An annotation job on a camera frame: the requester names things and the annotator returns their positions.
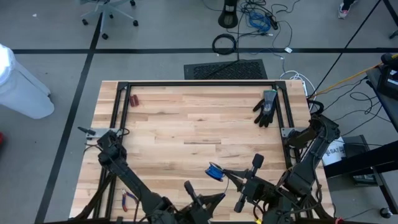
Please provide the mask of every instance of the red object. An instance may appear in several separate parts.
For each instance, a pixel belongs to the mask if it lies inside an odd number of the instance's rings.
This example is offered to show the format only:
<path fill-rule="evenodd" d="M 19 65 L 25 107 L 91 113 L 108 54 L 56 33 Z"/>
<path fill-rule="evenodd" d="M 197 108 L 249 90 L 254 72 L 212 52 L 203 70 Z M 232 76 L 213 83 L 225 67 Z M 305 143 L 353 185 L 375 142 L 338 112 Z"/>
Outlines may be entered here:
<path fill-rule="evenodd" d="M 343 221 L 343 218 L 338 217 L 336 218 L 335 224 L 340 224 Z"/>
<path fill-rule="evenodd" d="M 130 105 L 131 105 L 131 107 L 135 107 L 135 106 L 139 105 L 137 95 L 130 96 Z"/>

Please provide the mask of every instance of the concrete floor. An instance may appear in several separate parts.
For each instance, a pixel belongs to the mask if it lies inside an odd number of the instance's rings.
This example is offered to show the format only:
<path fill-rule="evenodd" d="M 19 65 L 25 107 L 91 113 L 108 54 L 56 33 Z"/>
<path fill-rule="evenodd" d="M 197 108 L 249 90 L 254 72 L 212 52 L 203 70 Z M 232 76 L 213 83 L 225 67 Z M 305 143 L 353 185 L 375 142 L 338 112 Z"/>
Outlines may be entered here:
<path fill-rule="evenodd" d="M 205 0 L 207 5 L 220 8 L 222 0 Z M 183 49 L 210 48 L 213 39 L 225 32 L 217 24 L 219 12 L 207 9 L 200 0 L 137 0 L 137 6 L 126 3 L 119 8 L 139 20 L 139 27 L 131 21 L 115 15 L 108 20 L 108 40 L 99 38 L 97 49 Z M 267 1 L 267 8 L 273 2 L 291 7 L 293 0 Z M 290 14 L 281 12 L 278 20 L 286 20 L 293 28 L 291 48 L 343 48 L 377 1 L 362 0 L 353 6 L 345 20 L 337 19 L 340 0 L 300 1 Z M 398 10 L 398 2 L 391 1 Z M 78 5 L 65 0 L 0 0 L 0 43 L 11 49 L 89 49 L 98 18 L 89 20 L 83 26 L 80 14 L 92 9 L 90 4 Z M 388 35 L 396 30 L 384 3 L 380 3 L 363 25 L 349 48 L 398 47 L 398 38 L 389 40 Z M 241 25 L 240 32 L 253 29 Z M 282 24 L 276 47 L 285 47 L 290 30 Z M 274 37 L 245 37 L 240 47 L 272 47 Z M 183 65 L 235 60 L 236 55 L 217 56 L 206 54 L 94 54 L 88 74 L 83 66 L 89 51 L 81 54 L 17 54 L 17 60 L 44 82 L 52 91 L 54 113 L 44 119 L 33 120 L 0 106 L 0 131 L 7 136 L 6 144 L 0 150 L 0 217 L 1 223 L 33 223 L 49 179 L 50 171 L 67 119 L 73 126 L 58 180 L 55 184 L 45 221 L 66 220 L 69 216 L 75 186 L 83 157 L 84 136 L 77 126 L 89 127 L 100 83 L 102 80 L 179 80 L 183 79 Z M 296 70 L 306 75 L 314 85 L 333 65 L 339 54 L 315 53 L 282 54 L 285 69 Z M 326 88 L 352 74 L 373 66 L 380 61 L 381 54 L 343 54 L 320 89 Z M 277 79 L 282 71 L 282 61 L 270 53 L 241 54 L 243 59 L 261 58 L 270 79 Z M 78 93 L 81 75 L 87 75 L 76 111 L 71 109 Z M 334 91 L 319 97 L 325 105 L 341 95 Z M 374 93 L 366 84 L 356 88 L 369 96 Z M 343 114 L 367 108 L 367 102 L 342 98 L 325 114 L 335 119 Z M 380 116 L 387 117 L 384 110 Z M 339 120 L 342 133 L 369 119 L 371 115 L 352 114 Z M 386 144 L 397 140 L 397 133 L 391 123 L 375 118 L 350 136 L 363 134 L 368 143 Z M 390 188 L 398 197 L 398 173 L 384 175 Z M 329 187 L 336 215 L 349 217 L 369 208 L 363 215 L 351 220 L 374 223 L 397 223 L 394 216 L 388 220 L 378 215 L 386 202 L 377 187 L 355 187 L 346 177 L 329 180 Z"/>

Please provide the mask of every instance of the floor mat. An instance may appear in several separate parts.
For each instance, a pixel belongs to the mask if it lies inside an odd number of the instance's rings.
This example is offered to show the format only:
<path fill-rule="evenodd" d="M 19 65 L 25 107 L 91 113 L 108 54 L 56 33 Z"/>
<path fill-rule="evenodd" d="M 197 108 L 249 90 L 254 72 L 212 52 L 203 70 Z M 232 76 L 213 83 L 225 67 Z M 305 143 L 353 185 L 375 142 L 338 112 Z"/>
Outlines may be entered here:
<path fill-rule="evenodd" d="M 268 79 L 261 59 L 184 65 L 186 80 Z"/>

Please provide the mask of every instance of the office chair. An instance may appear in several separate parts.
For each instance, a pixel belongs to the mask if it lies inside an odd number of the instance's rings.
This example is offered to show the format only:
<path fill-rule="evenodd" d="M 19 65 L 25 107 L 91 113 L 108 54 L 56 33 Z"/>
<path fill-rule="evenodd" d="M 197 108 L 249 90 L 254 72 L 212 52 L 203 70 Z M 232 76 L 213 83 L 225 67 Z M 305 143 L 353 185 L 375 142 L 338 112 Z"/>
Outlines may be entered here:
<path fill-rule="evenodd" d="M 125 12 L 121 11 L 120 9 L 116 8 L 116 6 L 119 6 L 121 4 L 124 4 L 126 2 L 130 2 L 131 6 L 135 6 L 136 2 L 134 0 L 118 0 L 116 2 L 111 2 L 111 0 L 77 0 L 79 4 L 86 4 L 88 2 L 90 3 L 95 3 L 95 9 L 93 11 L 84 13 L 83 15 L 81 15 L 80 17 L 82 17 L 83 19 L 81 20 L 83 25 L 86 26 L 88 25 L 88 22 L 86 20 L 87 17 L 92 17 L 98 14 L 102 13 L 102 20 L 101 20 L 101 29 L 100 32 L 102 34 L 102 38 L 104 40 L 108 39 L 108 35 L 105 34 L 104 32 L 104 26 L 105 26 L 105 22 L 106 22 L 106 18 L 109 16 L 109 18 L 113 19 L 113 14 L 119 14 L 122 16 L 126 16 L 127 18 L 132 20 L 132 24 L 133 26 L 138 26 L 138 21 L 135 20 L 132 16 L 130 16 L 129 14 L 126 14 Z"/>

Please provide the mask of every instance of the wooden tabletop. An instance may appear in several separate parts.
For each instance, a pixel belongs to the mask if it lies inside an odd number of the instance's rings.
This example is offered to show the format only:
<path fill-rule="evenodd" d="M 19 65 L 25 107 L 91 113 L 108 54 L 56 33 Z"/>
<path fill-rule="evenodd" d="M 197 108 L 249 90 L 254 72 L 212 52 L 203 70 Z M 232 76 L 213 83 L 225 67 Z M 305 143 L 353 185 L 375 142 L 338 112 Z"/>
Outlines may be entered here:
<path fill-rule="evenodd" d="M 105 81 L 99 91 L 92 128 L 108 128 L 111 120 L 117 81 Z M 286 81 L 295 127 L 308 127 L 308 111 L 300 81 Z M 253 123 L 258 115 L 252 108 L 270 86 L 134 86 L 139 106 L 128 109 L 126 128 L 130 134 L 123 139 L 129 167 L 153 192 L 168 197 L 177 208 L 192 202 L 183 183 L 189 180 L 197 194 L 224 192 L 227 181 L 218 182 L 205 174 L 209 162 L 225 169 L 251 168 L 255 153 L 265 159 L 257 175 L 276 184 L 285 171 L 285 159 L 278 120 L 268 128 Z M 280 102 L 287 124 L 283 99 Z M 119 126 L 123 103 L 120 104 Z M 96 192 L 101 166 L 98 150 L 86 151 L 81 165 L 70 216 L 79 214 Z M 322 163 L 317 168 L 322 184 L 325 210 L 333 215 L 333 206 Z M 128 212 L 122 209 L 121 189 L 128 190 L 118 179 L 111 219 L 134 218 L 134 201 L 127 198 Z M 105 192 L 100 216 L 104 216 Z M 229 183 L 226 197 L 214 212 L 214 221 L 253 221 L 252 205 L 246 204 L 241 213 L 233 211 L 238 201 L 236 187 Z M 144 216 L 141 207 L 138 219 Z"/>

